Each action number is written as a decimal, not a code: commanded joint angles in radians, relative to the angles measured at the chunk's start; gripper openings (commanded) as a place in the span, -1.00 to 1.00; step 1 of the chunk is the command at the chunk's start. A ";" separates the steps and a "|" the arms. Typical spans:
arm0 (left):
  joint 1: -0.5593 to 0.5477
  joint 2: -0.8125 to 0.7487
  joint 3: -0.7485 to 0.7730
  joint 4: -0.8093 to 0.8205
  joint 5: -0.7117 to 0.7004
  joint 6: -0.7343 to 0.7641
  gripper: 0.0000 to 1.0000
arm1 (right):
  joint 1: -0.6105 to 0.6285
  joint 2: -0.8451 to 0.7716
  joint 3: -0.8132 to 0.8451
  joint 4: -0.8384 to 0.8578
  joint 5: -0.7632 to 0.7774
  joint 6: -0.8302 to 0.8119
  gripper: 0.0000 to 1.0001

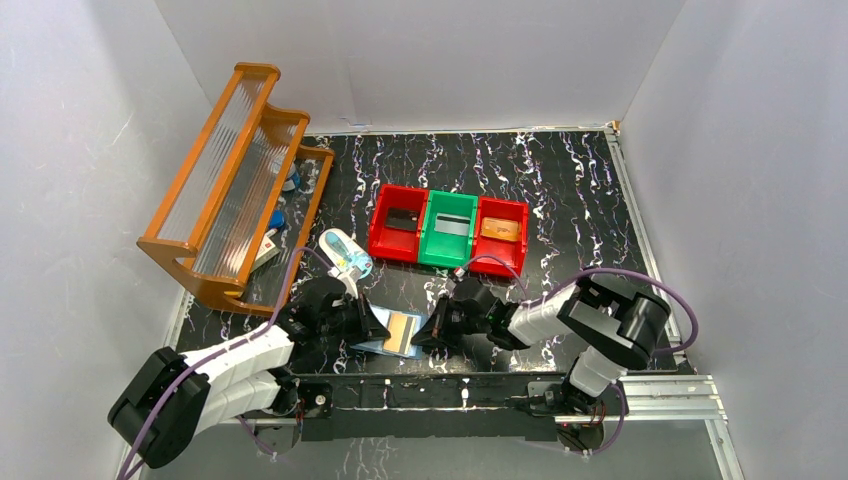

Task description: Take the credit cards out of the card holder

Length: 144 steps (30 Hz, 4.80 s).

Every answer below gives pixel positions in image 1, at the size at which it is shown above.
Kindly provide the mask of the blue card holder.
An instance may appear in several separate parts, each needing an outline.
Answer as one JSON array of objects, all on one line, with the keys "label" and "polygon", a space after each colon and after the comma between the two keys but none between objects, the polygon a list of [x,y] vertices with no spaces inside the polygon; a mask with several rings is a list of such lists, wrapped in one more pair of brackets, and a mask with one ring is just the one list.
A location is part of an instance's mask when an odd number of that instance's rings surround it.
[{"label": "blue card holder", "polygon": [[380,323],[389,331],[390,336],[386,339],[355,344],[352,346],[353,349],[406,359],[422,357],[422,348],[412,344],[412,337],[426,322],[421,314],[391,310],[381,306],[373,306],[372,310]]}]

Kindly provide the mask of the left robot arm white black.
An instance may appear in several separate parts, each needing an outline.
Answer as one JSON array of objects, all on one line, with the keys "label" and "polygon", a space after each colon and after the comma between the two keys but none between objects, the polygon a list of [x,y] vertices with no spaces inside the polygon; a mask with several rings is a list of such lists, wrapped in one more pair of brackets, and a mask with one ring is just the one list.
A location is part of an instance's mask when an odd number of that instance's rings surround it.
[{"label": "left robot arm white black", "polygon": [[258,410],[304,414],[301,381],[282,370],[296,347],[324,337],[358,344],[390,336],[364,294],[351,293],[330,276],[313,278],[254,332],[183,354],[171,347],[151,353],[110,408],[107,422],[132,457],[160,468],[223,420]]}]

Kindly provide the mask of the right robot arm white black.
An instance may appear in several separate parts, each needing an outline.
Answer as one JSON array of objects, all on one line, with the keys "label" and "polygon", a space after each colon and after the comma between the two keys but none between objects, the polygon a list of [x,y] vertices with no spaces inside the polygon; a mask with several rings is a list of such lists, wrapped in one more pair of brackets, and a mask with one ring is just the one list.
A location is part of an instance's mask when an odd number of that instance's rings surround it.
[{"label": "right robot arm white black", "polygon": [[441,349],[455,346],[464,335],[483,334],[504,350],[521,350],[575,334],[588,347],[558,395],[571,411],[587,414],[610,385],[648,366],[671,314],[660,296],[629,283],[632,275],[585,270],[550,296],[524,303],[502,300],[480,280],[463,278],[439,298],[411,342]]}]

